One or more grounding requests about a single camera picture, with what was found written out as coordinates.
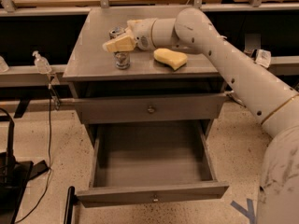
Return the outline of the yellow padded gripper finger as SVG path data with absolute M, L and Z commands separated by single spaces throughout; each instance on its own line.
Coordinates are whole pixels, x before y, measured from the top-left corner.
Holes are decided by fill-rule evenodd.
M 138 35 L 141 20 L 129 20 L 127 22 L 126 33 L 129 35 Z
M 120 35 L 103 44 L 104 51 L 123 52 L 135 49 L 135 40 L 130 35 Z

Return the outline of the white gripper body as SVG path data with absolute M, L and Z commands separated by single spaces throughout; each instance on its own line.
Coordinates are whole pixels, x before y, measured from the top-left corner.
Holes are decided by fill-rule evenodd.
M 154 50 L 152 29 L 156 18 L 144 19 L 134 25 L 133 34 L 136 45 L 142 50 Z

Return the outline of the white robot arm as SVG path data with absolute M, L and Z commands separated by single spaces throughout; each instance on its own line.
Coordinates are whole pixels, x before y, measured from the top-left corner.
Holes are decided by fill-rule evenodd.
M 235 48 L 198 8 L 174 19 L 128 21 L 108 52 L 170 48 L 204 54 L 273 138 L 265 151 L 256 224 L 299 224 L 298 92 Z

